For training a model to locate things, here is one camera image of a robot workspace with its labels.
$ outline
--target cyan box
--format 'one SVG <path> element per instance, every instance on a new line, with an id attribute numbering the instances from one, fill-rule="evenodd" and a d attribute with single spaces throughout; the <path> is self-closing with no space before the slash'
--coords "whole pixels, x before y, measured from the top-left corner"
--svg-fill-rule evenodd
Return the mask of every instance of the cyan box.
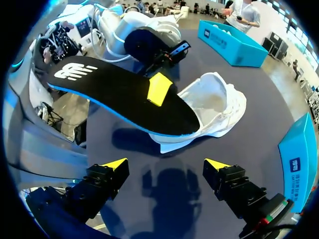
<path id="1" fill-rule="evenodd" d="M 300 213 L 309 197 L 317 172 L 318 149 L 309 113 L 293 124 L 278 148 L 284 171 L 284 196 L 295 203 L 291 212 Z"/>
<path id="2" fill-rule="evenodd" d="M 201 20 L 197 36 L 232 66 L 261 67 L 268 55 L 268 51 L 252 38 L 225 24 Z"/>

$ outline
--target white sneaker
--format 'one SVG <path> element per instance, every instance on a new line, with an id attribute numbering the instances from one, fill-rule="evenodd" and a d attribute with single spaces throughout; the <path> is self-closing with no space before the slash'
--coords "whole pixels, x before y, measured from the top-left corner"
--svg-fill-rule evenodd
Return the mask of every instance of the white sneaker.
<path id="1" fill-rule="evenodd" d="M 182 148 L 194 139 L 208 135 L 221 137 L 228 133 L 246 110 L 246 97 L 226 84 L 217 73 L 206 73 L 179 94 L 196 113 L 200 128 L 188 136 L 166 137 L 150 134 L 160 144 L 160 152 L 167 153 Z"/>

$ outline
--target insole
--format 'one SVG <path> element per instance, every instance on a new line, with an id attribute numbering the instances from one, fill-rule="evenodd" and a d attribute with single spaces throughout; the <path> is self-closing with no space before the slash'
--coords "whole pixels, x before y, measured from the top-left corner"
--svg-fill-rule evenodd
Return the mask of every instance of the insole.
<path id="1" fill-rule="evenodd" d="M 52 67 L 47 81 L 52 88 L 81 95 L 148 133 L 181 136 L 199 129 L 194 111 L 171 90 L 173 85 L 158 107 L 147 100 L 149 78 L 95 58 L 66 58 Z"/>

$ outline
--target table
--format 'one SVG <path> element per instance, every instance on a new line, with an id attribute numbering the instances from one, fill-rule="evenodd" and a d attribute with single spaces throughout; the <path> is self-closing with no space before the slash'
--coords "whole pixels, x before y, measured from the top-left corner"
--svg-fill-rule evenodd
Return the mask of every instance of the table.
<path id="1" fill-rule="evenodd" d="M 101 210 L 110 233 L 120 238 L 238 238 L 245 222 L 214 196 L 202 176 L 205 158 L 242 166 L 253 183 L 268 189 L 268 198 L 284 192 L 277 145 L 294 121 L 280 92 L 262 69 L 231 67 L 197 38 L 196 31 L 181 30 L 181 35 L 192 48 L 172 70 L 178 89 L 206 72 L 218 72 L 245 94 L 247 109 L 225 136 L 199 138 L 161 155 L 147 133 L 91 103 L 89 164 L 129 160 L 130 176 L 115 200 Z M 119 65 L 133 71 L 135 63 Z"/>

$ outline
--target floor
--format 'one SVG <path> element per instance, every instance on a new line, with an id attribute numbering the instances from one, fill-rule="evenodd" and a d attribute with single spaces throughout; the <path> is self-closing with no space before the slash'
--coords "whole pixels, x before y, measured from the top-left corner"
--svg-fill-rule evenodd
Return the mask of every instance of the floor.
<path id="1" fill-rule="evenodd" d="M 223 22 L 223 20 L 216 20 L 211 16 L 190 13 L 187 19 L 181 19 L 178 22 L 179 28 L 197 29 L 201 19 Z M 88 55 L 94 56 L 94 52 L 90 51 Z M 281 92 L 289 109 L 291 110 L 294 120 L 299 119 L 309 111 L 304 94 L 300 89 L 299 84 L 294 81 L 295 75 L 292 69 L 286 66 L 283 62 L 276 61 L 270 56 L 266 58 L 262 69 L 269 75 L 278 90 Z M 54 110 L 64 117 L 65 123 L 62 125 L 62 132 L 67 135 L 70 140 L 73 140 L 74 138 L 74 127 L 86 118 L 88 106 L 89 102 L 86 99 L 69 93 L 62 96 L 54 103 Z M 100 215 L 89 220 L 87 224 L 97 230 L 108 233 Z"/>

